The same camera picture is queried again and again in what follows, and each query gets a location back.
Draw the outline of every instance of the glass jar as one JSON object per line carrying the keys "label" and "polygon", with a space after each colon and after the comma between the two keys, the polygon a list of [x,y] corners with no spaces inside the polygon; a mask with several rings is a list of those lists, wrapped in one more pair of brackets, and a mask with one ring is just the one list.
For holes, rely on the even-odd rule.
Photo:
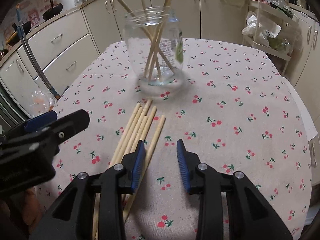
{"label": "glass jar", "polygon": [[174,11],[150,7],[125,18],[125,43],[138,78],[148,85],[165,85],[177,79],[183,66],[183,46]]}

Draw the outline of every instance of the metal screw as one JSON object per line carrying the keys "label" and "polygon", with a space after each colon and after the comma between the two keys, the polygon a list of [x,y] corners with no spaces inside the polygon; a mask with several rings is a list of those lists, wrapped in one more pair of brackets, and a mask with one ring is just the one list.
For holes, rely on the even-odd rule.
{"label": "metal screw", "polygon": [[85,178],[87,177],[87,174],[86,174],[85,172],[80,172],[80,173],[77,175],[77,177],[78,177],[79,179],[85,179]]}
{"label": "metal screw", "polygon": [[50,127],[47,126],[47,127],[43,128],[43,129],[41,130],[41,132],[45,132],[45,131],[47,131],[47,130],[49,130],[49,129],[50,129]]}
{"label": "metal screw", "polygon": [[201,171],[204,171],[208,168],[208,165],[205,164],[205,163],[200,163],[198,164],[198,169],[201,170]]}
{"label": "metal screw", "polygon": [[40,143],[38,143],[38,142],[33,143],[30,145],[29,150],[34,151],[34,150],[38,149],[39,145],[40,145]]}
{"label": "metal screw", "polygon": [[241,171],[236,171],[235,176],[237,179],[243,179],[244,174]]}
{"label": "metal screw", "polygon": [[58,137],[59,137],[60,139],[64,138],[64,132],[58,133]]}
{"label": "metal screw", "polygon": [[116,164],[113,168],[114,168],[116,171],[120,171],[120,170],[123,169],[123,165],[120,164],[120,163],[118,163],[118,164]]}

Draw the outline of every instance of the kitchen cabinet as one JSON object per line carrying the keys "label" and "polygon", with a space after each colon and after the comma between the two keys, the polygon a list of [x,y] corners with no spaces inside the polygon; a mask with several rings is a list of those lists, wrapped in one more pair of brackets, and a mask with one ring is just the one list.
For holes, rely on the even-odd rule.
{"label": "kitchen cabinet", "polygon": [[[151,0],[152,6],[163,6],[164,0]],[[172,0],[171,7],[175,11],[182,36],[200,38],[200,0]]]}
{"label": "kitchen cabinet", "polygon": [[320,31],[319,23],[316,23],[315,26],[316,30],[314,31],[314,38],[310,41],[312,48],[307,63],[295,86],[295,90],[308,109],[313,121],[320,116],[320,90],[318,89],[320,44],[317,42]]}
{"label": "kitchen cabinet", "polygon": [[[81,11],[76,10],[37,32],[28,39],[28,43],[43,70],[61,52],[88,33]],[[38,76],[22,46],[18,54],[31,76]]]}
{"label": "kitchen cabinet", "polygon": [[201,39],[242,44],[248,5],[236,7],[224,0],[200,0]]}
{"label": "kitchen cabinet", "polygon": [[297,29],[297,40],[295,41],[296,49],[291,54],[291,60],[288,63],[285,76],[295,87],[306,65],[313,44],[315,21],[310,17],[305,17],[298,11],[293,9],[292,11],[298,17],[299,27]]}
{"label": "kitchen cabinet", "polygon": [[100,54],[112,43],[121,41],[110,0],[89,3],[83,8],[83,12]]}
{"label": "kitchen cabinet", "polygon": [[[54,87],[62,95],[67,86],[98,57],[90,34],[72,44],[58,57],[56,57],[44,70],[44,74]],[[46,89],[42,80],[36,78],[36,83],[41,89]]]}
{"label": "kitchen cabinet", "polygon": [[33,113],[32,92],[39,90],[27,71],[18,53],[15,51],[0,69],[0,82],[12,100],[28,116]]}
{"label": "kitchen cabinet", "polygon": [[[142,4],[141,0],[123,0],[132,11],[136,10],[142,10]],[[151,7],[151,1],[150,0],[145,0],[146,7]],[[122,40],[124,41],[124,25],[125,25],[125,18],[124,15],[127,14],[127,11],[122,7],[122,5],[117,1],[117,0],[111,0],[111,6],[113,8],[113,13],[115,14],[116,17],[116,22],[118,25],[118,29],[120,31],[120,36]]]}
{"label": "kitchen cabinet", "polygon": [[[320,130],[320,117],[318,117],[314,124],[317,131]],[[318,136],[309,141],[309,149],[311,154],[311,185],[314,186],[320,183],[320,143]]]}

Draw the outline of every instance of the cabinet drawer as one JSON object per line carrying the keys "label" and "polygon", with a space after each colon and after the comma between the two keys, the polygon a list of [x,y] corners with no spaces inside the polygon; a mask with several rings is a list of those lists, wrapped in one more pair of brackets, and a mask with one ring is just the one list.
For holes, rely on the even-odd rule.
{"label": "cabinet drawer", "polygon": [[[73,81],[98,57],[90,34],[87,34],[79,41],[72,44],[68,49],[55,58],[44,70],[44,74],[61,95],[67,86]],[[44,88],[44,83],[37,77],[36,83]]]}
{"label": "cabinet drawer", "polygon": [[[44,69],[55,57],[88,33],[82,13],[78,10],[44,27],[28,39],[28,42],[39,66]],[[18,49],[18,54],[35,78],[37,73],[22,46]]]}
{"label": "cabinet drawer", "polygon": [[30,76],[17,52],[14,52],[1,67],[0,79],[13,101],[25,113],[31,115],[33,113],[32,92],[39,90],[39,87]]}

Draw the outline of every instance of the tablecloth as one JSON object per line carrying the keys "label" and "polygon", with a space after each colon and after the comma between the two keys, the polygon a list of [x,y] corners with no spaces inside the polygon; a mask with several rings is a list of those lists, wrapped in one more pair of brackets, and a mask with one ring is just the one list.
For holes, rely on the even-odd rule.
{"label": "tablecloth", "polygon": [[[302,119],[280,74],[253,48],[200,39],[183,43],[184,87],[175,95],[170,86],[158,88],[163,91],[153,103],[158,110],[146,148],[161,114],[166,122],[126,222],[127,239],[195,239],[199,199],[184,192],[178,139],[218,172],[243,171],[298,239],[311,195],[310,155]],[[44,210],[79,172],[105,171],[134,106],[147,97],[124,42],[110,45],[73,82],[54,110],[62,117],[85,109],[91,121],[60,145],[55,178],[37,189]],[[225,238],[228,228],[225,211]]]}

